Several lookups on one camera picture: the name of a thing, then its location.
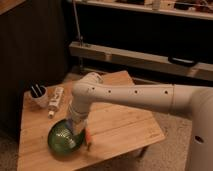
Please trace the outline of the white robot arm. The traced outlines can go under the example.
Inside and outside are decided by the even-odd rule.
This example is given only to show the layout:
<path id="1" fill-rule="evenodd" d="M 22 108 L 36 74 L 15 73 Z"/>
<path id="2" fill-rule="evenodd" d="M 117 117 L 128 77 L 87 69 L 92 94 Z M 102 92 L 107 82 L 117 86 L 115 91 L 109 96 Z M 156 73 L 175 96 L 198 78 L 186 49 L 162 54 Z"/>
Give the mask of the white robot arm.
<path id="1" fill-rule="evenodd" d="M 192 131 L 185 171 L 213 171 L 213 87 L 158 84 L 106 85 L 103 77 L 88 73 L 71 89 L 67 121 L 74 135 L 86 126 L 94 102 L 146 110 L 190 114 Z"/>

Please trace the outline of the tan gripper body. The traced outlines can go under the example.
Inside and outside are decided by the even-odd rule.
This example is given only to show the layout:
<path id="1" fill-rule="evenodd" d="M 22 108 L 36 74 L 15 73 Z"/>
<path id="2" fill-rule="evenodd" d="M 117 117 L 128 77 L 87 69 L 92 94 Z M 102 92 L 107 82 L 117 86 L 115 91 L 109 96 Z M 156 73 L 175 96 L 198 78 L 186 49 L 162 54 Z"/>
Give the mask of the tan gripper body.
<path id="1" fill-rule="evenodd" d="M 80 134 L 87 126 L 86 120 L 81 120 L 79 123 L 74 122 L 71 118 L 66 121 L 68 129 L 73 134 Z"/>

